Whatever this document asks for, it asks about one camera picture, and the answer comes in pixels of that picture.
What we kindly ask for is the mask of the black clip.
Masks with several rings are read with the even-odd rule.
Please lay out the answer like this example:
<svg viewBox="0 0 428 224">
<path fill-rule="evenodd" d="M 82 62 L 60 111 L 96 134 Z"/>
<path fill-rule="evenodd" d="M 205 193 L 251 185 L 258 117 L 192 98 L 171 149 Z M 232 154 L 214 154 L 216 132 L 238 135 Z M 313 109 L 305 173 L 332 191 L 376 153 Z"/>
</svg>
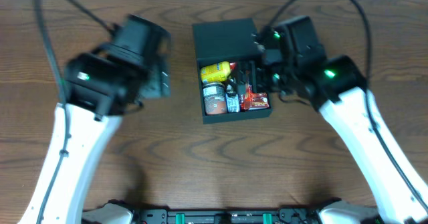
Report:
<svg viewBox="0 0 428 224">
<path fill-rule="evenodd" d="M 234 83 L 233 87 L 239 95 L 245 94 L 247 92 L 247 87 L 253 90 L 254 69 L 254 61 L 240 61 L 235 63 L 231 78 Z"/>
</svg>

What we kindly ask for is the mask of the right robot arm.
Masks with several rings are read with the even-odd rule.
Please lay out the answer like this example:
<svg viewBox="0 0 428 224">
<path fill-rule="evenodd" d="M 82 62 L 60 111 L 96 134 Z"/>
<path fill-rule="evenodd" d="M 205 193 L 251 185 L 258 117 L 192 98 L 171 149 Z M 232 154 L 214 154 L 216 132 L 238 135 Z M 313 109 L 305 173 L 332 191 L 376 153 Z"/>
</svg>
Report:
<svg viewBox="0 0 428 224">
<path fill-rule="evenodd" d="M 345 143 L 376 202 L 344 201 L 317 213 L 322 223 L 426 223 L 427 183 L 388 129 L 367 79 L 346 55 L 329 58 L 312 20 L 299 16 L 255 35 L 257 88 L 309 101 Z"/>
</svg>

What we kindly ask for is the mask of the red Hello Panda box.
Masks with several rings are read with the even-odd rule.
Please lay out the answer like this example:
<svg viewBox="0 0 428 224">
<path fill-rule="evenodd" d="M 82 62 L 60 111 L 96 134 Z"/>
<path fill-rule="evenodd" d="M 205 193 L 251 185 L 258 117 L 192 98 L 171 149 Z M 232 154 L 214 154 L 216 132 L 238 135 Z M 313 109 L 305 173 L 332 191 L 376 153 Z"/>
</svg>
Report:
<svg viewBox="0 0 428 224">
<path fill-rule="evenodd" d="M 246 87 L 245 94 L 240 95 L 241 111 L 261 110 L 269 107 L 267 93 L 254 93 L 251 86 Z"/>
</svg>

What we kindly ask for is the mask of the red Pringles can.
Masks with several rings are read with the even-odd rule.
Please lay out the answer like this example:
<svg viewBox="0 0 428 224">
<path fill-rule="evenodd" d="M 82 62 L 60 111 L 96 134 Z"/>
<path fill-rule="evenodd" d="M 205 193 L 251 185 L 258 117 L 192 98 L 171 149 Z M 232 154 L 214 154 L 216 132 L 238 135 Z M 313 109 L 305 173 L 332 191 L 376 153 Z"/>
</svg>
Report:
<svg viewBox="0 0 428 224">
<path fill-rule="evenodd" d="M 225 88 L 221 82 L 208 83 L 203 86 L 203 100 L 206 115 L 227 113 Z"/>
</svg>

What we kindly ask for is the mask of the dark green box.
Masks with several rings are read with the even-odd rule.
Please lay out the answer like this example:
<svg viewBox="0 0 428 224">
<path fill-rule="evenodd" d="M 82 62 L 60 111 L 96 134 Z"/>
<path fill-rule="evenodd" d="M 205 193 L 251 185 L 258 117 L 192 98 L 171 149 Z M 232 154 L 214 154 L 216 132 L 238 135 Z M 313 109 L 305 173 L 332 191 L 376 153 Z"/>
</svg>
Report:
<svg viewBox="0 0 428 224">
<path fill-rule="evenodd" d="M 202 109 L 203 124 L 267 118 L 272 113 L 272 104 L 269 94 L 270 107 L 261 110 L 241 111 L 218 115 L 206 115 L 203 100 L 203 83 L 200 77 L 202 67 L 228 61 L 254 61 L 252 92 L 257 90 L 256 65 L 261 62 L 261 54 L 253 42 L 252 34 L 256 32 L 252 19 L 236 19 L 208 23 L 193 24 L 193 39 L 195 43 L 196 65 L 199 80 L 199 93 Z"/>
</svg>

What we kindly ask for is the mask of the yellow small can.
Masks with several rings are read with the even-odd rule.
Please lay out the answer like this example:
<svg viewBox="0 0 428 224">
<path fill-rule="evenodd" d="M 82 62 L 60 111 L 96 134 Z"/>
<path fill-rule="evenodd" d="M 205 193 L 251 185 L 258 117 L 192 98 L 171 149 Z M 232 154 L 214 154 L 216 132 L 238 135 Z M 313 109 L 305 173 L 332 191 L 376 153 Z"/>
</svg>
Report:
<svg viewBox="0 0 428 224">
<path fill-rule="evenodd" d="M 235 64 L 227 61 L 202 67 L 200 71 L 201 81 L 203 84 L 224 82 L 228 80 L 234 68 Z"/>
</svg>

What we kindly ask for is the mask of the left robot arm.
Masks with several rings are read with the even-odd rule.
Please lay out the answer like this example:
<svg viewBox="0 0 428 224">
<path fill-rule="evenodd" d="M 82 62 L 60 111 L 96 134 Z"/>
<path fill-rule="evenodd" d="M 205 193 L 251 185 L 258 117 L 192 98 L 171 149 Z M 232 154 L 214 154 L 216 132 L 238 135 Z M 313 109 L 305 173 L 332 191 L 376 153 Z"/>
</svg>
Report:
<svg viewBox="0 0 428 224">
<path fill-rule="evenodd" d="M 170 95 L 171 35 L 135 15 L 111 41 L 70 60 L 65 98 L 55 109 L 51 142 L 22 223 L 81 223 L 100 157 L 122 119 L 147 99 Z"/>
</svg>

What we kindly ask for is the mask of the small blue packet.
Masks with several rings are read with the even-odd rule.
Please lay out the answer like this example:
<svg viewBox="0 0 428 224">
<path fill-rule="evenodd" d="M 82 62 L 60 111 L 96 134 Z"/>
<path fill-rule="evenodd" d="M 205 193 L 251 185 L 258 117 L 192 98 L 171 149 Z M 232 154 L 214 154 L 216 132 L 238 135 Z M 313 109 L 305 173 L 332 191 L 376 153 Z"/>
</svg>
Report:
<svg viewBox="0 0 428 224">
<path fill-rule="evenodd" d="M 228 113 L 240 112 L 239 94 L 233 89 L 231 85 L 228 85 L 226 88 L 225 99 L 227 102 Z"/>
</svg>

